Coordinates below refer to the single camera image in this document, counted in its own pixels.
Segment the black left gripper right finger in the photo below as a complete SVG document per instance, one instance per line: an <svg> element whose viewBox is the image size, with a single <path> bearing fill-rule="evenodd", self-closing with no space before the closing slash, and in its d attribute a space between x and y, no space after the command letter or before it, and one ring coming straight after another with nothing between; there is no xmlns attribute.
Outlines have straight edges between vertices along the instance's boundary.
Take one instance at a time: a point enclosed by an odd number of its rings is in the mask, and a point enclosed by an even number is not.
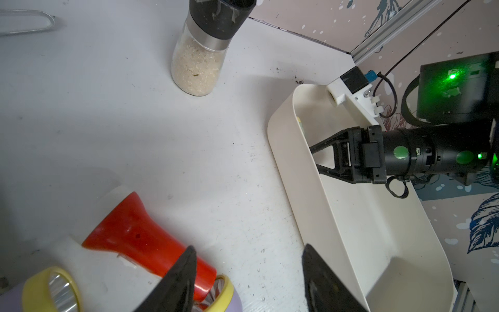
<svg viewBox="0 0 499 312"><path fill-rule="evenodd" d="M301 262L309 311L367 311L311 244L305 245Z"/></svg>

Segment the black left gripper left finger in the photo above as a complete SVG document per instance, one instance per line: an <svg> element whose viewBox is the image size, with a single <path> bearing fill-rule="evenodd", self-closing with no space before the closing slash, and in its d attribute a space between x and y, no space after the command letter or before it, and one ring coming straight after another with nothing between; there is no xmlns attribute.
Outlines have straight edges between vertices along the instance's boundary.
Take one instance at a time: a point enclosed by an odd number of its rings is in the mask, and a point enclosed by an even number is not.
<svg viewBox="0 0 499 312"><path fill-rule="evenodd" d="M135 312L192 311L196 269L196 251L188 246Z"/></svg>

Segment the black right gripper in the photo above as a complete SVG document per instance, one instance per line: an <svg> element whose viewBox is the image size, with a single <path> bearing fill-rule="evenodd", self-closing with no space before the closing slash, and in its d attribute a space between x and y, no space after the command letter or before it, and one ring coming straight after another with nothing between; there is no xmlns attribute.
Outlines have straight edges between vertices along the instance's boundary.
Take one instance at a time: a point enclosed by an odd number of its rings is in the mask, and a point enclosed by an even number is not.
<svg viewBox="0 0 499 312"><path fill-rule="evenodd" d="M309 149L315 154L328 147L335 151L335 168L316 164L319 174L351 184L387 181L381 126L344 129Z"/></svg>

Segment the purple flashlight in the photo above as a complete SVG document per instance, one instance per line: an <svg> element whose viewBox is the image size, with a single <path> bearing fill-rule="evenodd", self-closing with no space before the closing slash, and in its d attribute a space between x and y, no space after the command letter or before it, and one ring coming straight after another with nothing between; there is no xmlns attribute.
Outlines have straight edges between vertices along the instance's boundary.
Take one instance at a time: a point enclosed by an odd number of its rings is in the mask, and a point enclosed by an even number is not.
<svg viewBox="0 0 499 312"><path fill-rule="evenodd" d="M194 304L192 311L243 312L242 302L233 283L225 274L217 276L204 301Z"/></svg>

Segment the red flashlight white cap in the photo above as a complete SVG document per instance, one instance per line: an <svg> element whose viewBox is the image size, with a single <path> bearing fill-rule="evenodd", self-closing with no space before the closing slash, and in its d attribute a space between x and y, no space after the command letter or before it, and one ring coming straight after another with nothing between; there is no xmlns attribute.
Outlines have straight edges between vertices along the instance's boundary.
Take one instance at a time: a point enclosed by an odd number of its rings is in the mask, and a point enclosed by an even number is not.
<svg viewBox="0 0 499 312"><path fill-rule="evenodd" d="M187 249L149 216L140 196L125 185L100 198L73 237L84 248L115 252L161 278Z"/></svg>

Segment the purple flashlight horizontal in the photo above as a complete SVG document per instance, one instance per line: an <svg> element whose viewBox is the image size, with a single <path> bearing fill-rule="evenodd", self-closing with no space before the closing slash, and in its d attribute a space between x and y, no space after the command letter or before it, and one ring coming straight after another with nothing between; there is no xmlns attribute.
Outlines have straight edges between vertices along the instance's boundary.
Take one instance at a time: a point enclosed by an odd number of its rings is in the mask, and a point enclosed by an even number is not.
<svg viewBox="0 0 499 312"><path fill-rule="evenodd" d="M83 304L72 276L52 266L2 294L1 311L83 311Z"/></svg>

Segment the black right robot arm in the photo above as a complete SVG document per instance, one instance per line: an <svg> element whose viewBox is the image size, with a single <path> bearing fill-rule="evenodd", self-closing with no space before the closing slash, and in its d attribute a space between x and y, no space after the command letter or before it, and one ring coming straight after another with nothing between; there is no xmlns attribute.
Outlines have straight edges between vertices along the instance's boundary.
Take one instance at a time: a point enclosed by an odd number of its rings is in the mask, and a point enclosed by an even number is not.
<svg viewBox="0 0 499 312"><path fill-rule="evenodd" d="M400 109L409 128L352 127L313 145L333 149L335 166L319 173L351 184L389 184L417 174L446 174L470 185L478 171L498 172L498 53L423 65L406 94L418 93L417 113Z"/></svg>

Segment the cream plastic storage tray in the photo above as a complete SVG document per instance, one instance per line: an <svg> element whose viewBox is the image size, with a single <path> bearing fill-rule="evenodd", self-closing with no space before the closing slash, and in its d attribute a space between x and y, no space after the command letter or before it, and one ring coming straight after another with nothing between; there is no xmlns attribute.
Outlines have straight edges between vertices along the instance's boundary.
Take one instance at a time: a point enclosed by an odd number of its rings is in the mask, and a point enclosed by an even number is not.
<svg viewBox="0 0 499 312"><path fill-rule="evenodd" d="M449 262L414 192L352 185L319 174L332 149L310 147L369 123L333 103L323 85L301 84L268 123L268 139L302 240L312 245L368 311L451 311Z"/></svg>

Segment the glass grinder with black cap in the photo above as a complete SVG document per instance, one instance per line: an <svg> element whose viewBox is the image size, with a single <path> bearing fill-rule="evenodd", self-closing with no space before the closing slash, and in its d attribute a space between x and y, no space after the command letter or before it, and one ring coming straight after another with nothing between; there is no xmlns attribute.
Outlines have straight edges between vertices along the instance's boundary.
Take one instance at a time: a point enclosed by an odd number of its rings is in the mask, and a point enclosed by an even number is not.
<svg viewBox="0 0 499 312"><path fill-rule="evenodd" d="M172 79L183 92L201 97L213 91L228 47L256 4L254 0L189 2L171 64Z"/></svg>

